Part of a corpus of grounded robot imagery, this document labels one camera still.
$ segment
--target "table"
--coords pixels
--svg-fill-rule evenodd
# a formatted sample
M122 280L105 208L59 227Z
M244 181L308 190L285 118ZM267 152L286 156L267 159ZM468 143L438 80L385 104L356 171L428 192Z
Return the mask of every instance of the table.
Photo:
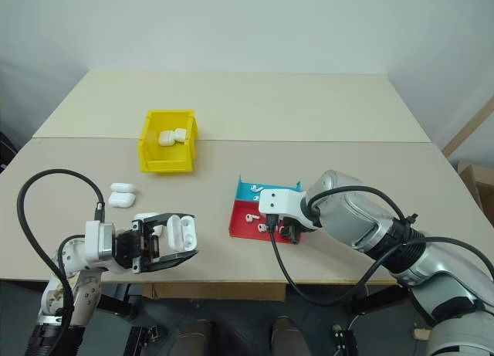
M90 70L34 137L138 138L194 109L201 140L429 142L386 74Z
M238 176L280 185L300 180L309 186L331 168L385 191L405 213L417 212L418 229L463 239L494 259L492 249L486 249L494 246L492 226L433 144L199 141L195 172L183 175L140 173L136 145L133 139L31 140L0 178L2 231L8 232L0 254L3 262L10 263L22 257L22 264L0 266L0 276L45 280L49 275L15 218L15 197L22 183L47 168L82 172L100 186L106 198L112 182L135 184L137 201L130 209L107 208L107 220L118 229L130 228L138 212L196 215L200 253L193 259L156 273L105 273L105 281L284 281L270 243L228 235ZM93 191L85 184L69 176L52 175L32 186L26 213L42 246L53 252L63 237L83 232L94 205ZM371 264L365 255L322 231L304 235L298 246L279 244L279 248L290 274L299 282L352 283ZM392 279L386 270L379 270L372 282L391 283Z
M200 140L193 173L139 172L137 138L146 111L157 108L195 109ZM8 263L0 266L1 278L49 277L15 214L22 184L47 168L85 174L106 198L112 182L135 184L132 208L107 208L107 220L118 229L128 229L138 212L197 216L199 254L193 259L157 273L105 273L106 282L269 284L284 293L270 244L228 235L238 177L277 185L300 180L309 187L327 169L358 177L405 213L417 212L417 229L465 240L494 259L486 249L494 246L492 226L383 74L89 71L0 175L0 254ZM83 232L94 203L80 181L53 175L32 186L26 213L42 246L54 252L64 237ZM279 249L300 283L355 283L371 264L323 231ZM394 281L381 269L370 282Z

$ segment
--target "white wall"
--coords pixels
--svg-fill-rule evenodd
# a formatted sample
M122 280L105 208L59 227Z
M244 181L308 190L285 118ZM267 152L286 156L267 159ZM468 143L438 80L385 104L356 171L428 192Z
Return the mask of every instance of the white wall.
M89 68L389 73L442 147L492 95L493 25L492 0L0 0L2 126L24 143Z

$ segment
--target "yellow plastic bin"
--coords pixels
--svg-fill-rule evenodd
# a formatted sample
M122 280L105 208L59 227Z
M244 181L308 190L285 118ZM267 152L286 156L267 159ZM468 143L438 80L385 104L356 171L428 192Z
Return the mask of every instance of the yellow plastic bin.
M185 128L185 142L172 146L160 146L160 132ZM198 126L193 110L149 110L139 137L137 150L141 172L190 172L195 159L195 138Z

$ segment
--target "black cable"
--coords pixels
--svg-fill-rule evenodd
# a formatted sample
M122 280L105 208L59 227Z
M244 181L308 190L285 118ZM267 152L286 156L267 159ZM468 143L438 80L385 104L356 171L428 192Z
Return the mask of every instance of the black cable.
M494 266L492 263L489 261L487 256L485 256L482 252L480 252L477 248L474 246L471 246L470 244L466 242L462 242L461 240L453 239L453 238L446 238L446 237L440 237L440 236L430 236L430 237L424 237L424 238L419 238L419 239L413 239L408 242L403 242L402 244L397 244L396 246L390 247L385 253L383 253L378 259L375 260L375 262L372 264L372 266L369 267L367 272L360 278L360 280L353 285L345 294L342 296L339 296L338 298L334 300L330 300L328 302L324 302L322 300L317 300L315 298L307 296L292 280L288 272L286 271L285 265L283 265L283 261L281 259L281 256L279 255L278 247L276 246L276 241L274 237L274 233L270 232L269 236L271 237L271 243L272 247L275 251L276 259L278 260L279 268L282 270L283 275L285 276L286 280L289 282L289 284L292 286L292 288L307 302L315 304L317 306L321 307L330 307L330 306L336 306L345 300L349 300L351 296L353 296L355 293L357 293L358 290L360 290L361 287L365 285L365 283L371 278L372 275L376 272L376 270L379 268L379 266L394 252L396 252L398 249L400 249L402 246L411 246L415 244L423 244L427 242L446 242L448 244L454 244L456 246L461 246L462 248L465 248L469 250L470 252L474 253L481 259L481 261L484 262L484 264L487 266L487 269L489 270L489 273L491 274L492 278L494 278Z
M29 190L29 187L31 187L31 185L35 181L39 180L41 177L47 175L54 175L54 174L71 175L86 182L96 192L96 196L98 198L98 204L96 205L96 211L95 211L95 218L99 219L101 222L103 222L104 220L104 199L101 190L96 186L94 182L89 180L88 177L81 175L80 173L70 171L68 169L48 169L46 171L41 171L35 174L34 176L32 176L28 181L26 181L25 184L21 187L21 190L19 191L19 194L17 196L17 217L19 219L19 224L21 225L21 229L24 232L25 237L29 241L29 244L31 244L32 248L38 254L39 258L41 258L41 260L52 270L55 276L60 280L60 283L62 284L63 287L63 314L62 314L62 323L60 324L62 328L58 334L57 339L50 348L48 355L52 354L53 351L56 349L60 340L63 338L63 335L65 334L66 330L70 325L70 321L72 319L72 312L74 310L73 295L69 281L66 278L63 265L61 265L60 268L57 267L56 264L49 258L49 256L43 250L43 248L39 245L38 241L32 234L32 231L29 228L29 224L25 217L24 201L25 201L25 195Z
M309 211L312 212L313 204L317 202L319 199L324 198L325 196L339 194L341 192L370 192L371 194L375 194L389 204L389 206L394 210L400 221L402 222L407 221L407 219L404 217L403 212L398 208L396 203L393 202L389 196L384 194L381 190L378 190L376 188L371 188L369 186L358 186L358 185L343 186L341 188L332 188L331 190L320 192L319 194L314 195L311 199L309 199L309 201L307 202L307 209L309 209Z
M65 266L63 265L63 248L65 248L65 244L67 244L72 239L84 239L86 236L83 234L72 235L68 238L65 238L59 245L59 250L56 251L56 260L59 263L59 269L62 271L62 274L66 276Z

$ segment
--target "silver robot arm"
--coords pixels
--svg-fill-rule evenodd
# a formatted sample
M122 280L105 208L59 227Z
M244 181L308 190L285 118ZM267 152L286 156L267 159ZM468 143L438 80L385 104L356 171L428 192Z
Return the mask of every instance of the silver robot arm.
M327 171L306 192L262 190L259 211L294 219L307 230L322 227L336 240L373 259L391 246L424 236L393 218L363 192L322 197L310 210L307 207L321 192L354 185L361 182ZM383 266L410 289L422 314L436 324L427 355L494 354L494 282L477 266L436 242L404 246Z

